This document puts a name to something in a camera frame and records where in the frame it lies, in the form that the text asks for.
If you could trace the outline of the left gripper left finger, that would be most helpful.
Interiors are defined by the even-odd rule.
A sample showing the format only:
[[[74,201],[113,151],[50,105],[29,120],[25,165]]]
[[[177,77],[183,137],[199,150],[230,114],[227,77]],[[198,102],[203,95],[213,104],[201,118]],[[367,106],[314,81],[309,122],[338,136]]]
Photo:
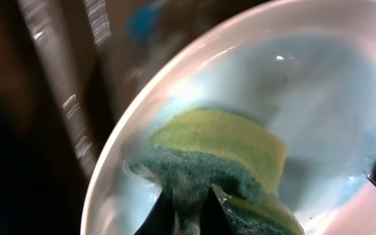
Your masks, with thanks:
[[[174,219],[172,200],[161,192],[146,220],[134,235],[172,235]]]

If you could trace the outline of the white plate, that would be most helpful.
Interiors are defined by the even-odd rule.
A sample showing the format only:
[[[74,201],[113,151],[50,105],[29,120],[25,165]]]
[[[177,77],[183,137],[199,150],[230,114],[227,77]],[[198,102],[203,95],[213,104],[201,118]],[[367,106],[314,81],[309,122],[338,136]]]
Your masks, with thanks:
[[[303,234],[376,234],[376,1],[255,1],[141,88],[97,161],[82,234],[134,234],[162,189],[129,167],[194,109],[230,112],[287,148],[276,197]]]

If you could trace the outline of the green yellow sponge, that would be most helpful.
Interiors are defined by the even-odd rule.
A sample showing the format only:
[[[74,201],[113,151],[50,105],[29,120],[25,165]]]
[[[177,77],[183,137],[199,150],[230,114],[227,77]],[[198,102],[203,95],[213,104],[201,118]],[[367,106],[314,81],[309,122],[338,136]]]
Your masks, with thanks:
[[[200,234],[209,188],[235,234],[303,234],[275,194],[286,156],[284,142],[260,125],[230,112],[194,109],[156,131],[129,167],[172,200],[175,234]]]

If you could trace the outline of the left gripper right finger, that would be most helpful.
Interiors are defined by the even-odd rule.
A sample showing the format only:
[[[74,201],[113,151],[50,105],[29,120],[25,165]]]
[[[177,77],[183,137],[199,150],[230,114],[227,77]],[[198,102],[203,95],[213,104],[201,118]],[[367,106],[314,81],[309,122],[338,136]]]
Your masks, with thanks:
[[[200,234],[234,235],[230,220],[212,188],[209,188],[200,212]]]

